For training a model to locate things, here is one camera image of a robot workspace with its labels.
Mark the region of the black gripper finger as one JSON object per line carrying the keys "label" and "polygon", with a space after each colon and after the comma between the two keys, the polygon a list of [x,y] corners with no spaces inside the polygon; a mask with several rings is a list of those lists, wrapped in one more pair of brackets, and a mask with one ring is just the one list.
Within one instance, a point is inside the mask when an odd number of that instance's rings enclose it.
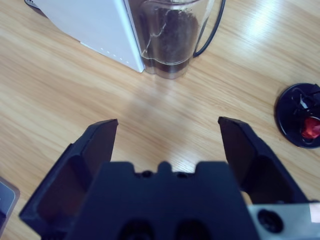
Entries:
{"label": "black gripper finger", "polygon": [[37,234],[66,234],[102,164],[110,162],[117,119],[91,124],[70,144],[19,214]]}
{"label": "black gripper finger", "polygon": [[306,204],[310,200],[272,149],[249,124],[218,119],[226,160],[253,204]]}

